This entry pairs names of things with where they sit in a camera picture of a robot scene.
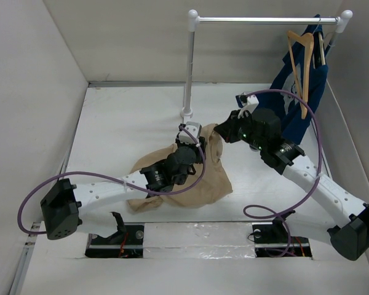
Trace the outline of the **beige t shirt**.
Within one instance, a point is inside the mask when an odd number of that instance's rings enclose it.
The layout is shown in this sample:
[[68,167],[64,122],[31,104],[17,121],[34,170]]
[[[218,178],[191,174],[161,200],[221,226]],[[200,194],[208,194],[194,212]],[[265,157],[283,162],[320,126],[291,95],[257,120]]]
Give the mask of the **beige t shirt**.
[[[199,208],[204,205],[213,204],[223,197],[232,193],[232,184],[223,168],[221,156],[223,155],[223,141],[221,136],[214,131],[217,124],[208,124],[202,127],[201,136],[206,139],[206,170],[198,184],[194,188],[175,195],[162,195],[147,199],[131,199],[127,201],[128,206],[134,213],[151,211],[166,203],[174,207]],[[133,166],[131,173],[141,168],[166,158],[170,153],[176,151],[176,144],[171,144],[160,150],[156,150],[140,158]],[[195,164],[195,175],[188,176],[183,186],[175,185],[173,191],[179,191],[194,183],[202,172],[202,164]]]

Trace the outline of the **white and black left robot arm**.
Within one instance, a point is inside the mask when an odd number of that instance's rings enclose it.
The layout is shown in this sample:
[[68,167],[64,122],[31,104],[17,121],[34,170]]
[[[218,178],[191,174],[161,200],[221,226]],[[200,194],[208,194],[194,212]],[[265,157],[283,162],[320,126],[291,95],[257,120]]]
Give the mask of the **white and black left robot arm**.
[[173,195],[175,186],[183,186],[189,175],[195,175],[197,163],[205,163],[203,138],[197,144],[180,143],[165,159],[117,181],[80,185],[71,184],[68,178],[57,181],[41,200],[48,239],[65,238],[79,230],[103,236],[113,244],[121,242],[125,229],[113,204]]

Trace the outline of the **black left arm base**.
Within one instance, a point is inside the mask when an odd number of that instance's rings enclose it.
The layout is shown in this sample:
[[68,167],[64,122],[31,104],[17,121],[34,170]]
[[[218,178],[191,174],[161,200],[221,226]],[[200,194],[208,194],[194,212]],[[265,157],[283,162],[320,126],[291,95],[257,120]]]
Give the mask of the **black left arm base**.
[[89,234],[85,256],[87,258],[138,259],[143,258],[144,223],[125,223],[121,214],[112,212],[116,221],[116,231],[102,237]]

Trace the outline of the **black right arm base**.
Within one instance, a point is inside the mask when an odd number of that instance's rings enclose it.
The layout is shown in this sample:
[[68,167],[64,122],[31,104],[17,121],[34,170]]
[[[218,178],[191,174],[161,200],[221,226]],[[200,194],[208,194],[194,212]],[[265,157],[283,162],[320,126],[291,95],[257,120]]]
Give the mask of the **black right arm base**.
[[253,222],[247,238],[253,242],[257,258],[312,258],[309,240],[292,236],[288,243],[288,234],[281,221]]

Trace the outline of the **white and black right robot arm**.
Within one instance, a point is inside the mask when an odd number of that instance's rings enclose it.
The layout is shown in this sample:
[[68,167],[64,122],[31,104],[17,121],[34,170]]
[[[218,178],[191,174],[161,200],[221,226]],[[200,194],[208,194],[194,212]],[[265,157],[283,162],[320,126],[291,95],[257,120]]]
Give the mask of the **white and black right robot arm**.
[[214,130],[227,143],[243,141],[258,150],[267,166],[302,188],[330,216],[326,221],[290,209],[271,228],[276,240],[285,242],[293,234],[311,238],[330,244],[350,261],[369,249],[369,203],[319,173],[304,151],[281,135],[280,119],[272,110],[234,110]]

